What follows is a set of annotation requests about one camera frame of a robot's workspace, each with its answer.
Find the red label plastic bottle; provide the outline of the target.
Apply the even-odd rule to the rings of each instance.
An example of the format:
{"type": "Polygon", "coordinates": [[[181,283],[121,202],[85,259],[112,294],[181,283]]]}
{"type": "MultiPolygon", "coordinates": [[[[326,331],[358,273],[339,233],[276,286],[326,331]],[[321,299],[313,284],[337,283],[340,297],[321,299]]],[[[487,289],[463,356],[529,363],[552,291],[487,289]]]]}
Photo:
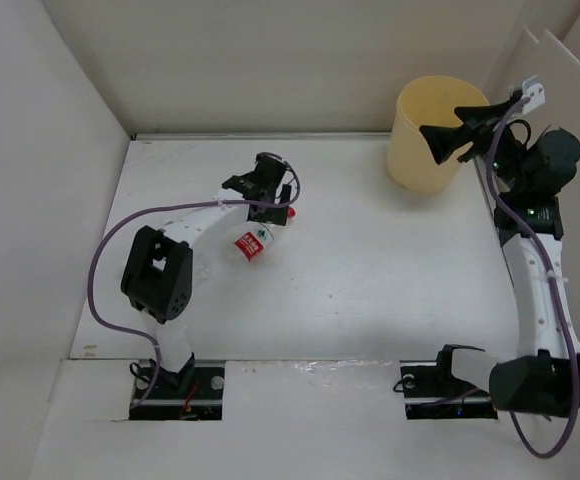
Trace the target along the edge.
{"type": "Polygon", "coordinates": [[[224,236],[221,260],[232,271],[242,270],[267,253],[292,225],[296,210],[288,208],[284,225],[247,221],[231,227],[224,236]]]}

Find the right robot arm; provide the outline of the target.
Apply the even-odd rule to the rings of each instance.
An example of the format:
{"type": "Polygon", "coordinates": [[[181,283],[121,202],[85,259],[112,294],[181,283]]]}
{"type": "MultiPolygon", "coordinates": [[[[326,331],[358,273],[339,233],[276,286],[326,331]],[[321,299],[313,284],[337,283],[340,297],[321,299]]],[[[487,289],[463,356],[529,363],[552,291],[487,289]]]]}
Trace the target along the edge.
{"type": "Polygon", "coordinates": [[[516,358],[496,364],[488,392],[503,411],[567,418],[580,407],[580,343],[571,324],[560,262],[563,222],[558,195],[573,180],[580,141],[565,129],[519,141],[516,102],[458,107],[458,127],[422,125],[437,164],[459,148],[462,162],[488,153],[493,220],[513,284],[519,318],[516,358]]]}

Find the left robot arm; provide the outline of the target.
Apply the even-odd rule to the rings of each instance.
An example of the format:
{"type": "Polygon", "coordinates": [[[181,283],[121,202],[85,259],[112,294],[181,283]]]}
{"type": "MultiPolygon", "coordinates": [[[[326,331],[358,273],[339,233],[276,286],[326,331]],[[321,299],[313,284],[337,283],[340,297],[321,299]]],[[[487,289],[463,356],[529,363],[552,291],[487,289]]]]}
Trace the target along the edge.
{"type": "Polygon", "coordinates": [[[185,366],[192,351],[180,318],[194,290],[260,257],[287,224],[298,193],[292,167],[261,152],[253,170],[224,181],[212,200],[185,206],[182,218],[135,234],[121,290],[133,308],[157,323],[158,384],[169,395],[182,396],[192,387],[193,373],[185,366]]]}

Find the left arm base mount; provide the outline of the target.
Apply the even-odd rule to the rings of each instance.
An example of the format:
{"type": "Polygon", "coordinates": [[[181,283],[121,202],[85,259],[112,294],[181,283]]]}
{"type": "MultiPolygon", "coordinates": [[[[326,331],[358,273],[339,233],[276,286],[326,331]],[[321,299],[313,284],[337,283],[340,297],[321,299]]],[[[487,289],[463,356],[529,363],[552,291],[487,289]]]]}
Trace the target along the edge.
{"type": "Polygon", "coordinates": [[[223,413],[224,361],[196,360],[191,356],[179,372],[159,371],[147,398],[154,360],[132,362],[134,377],[129,419],[131,421],[219,421],[223,413]]]}

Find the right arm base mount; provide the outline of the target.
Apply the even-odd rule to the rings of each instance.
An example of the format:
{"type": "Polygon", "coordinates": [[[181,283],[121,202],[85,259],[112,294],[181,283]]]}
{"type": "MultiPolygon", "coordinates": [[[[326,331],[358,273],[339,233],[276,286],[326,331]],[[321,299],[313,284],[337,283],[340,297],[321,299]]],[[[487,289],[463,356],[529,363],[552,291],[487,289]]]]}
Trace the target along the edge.
{"type": "Polygon", "coordinates": [[[488,394],[455,378],[436,361],[399,363],[393,391],[401,394],[407,420],[497,420],[488,394]]]}

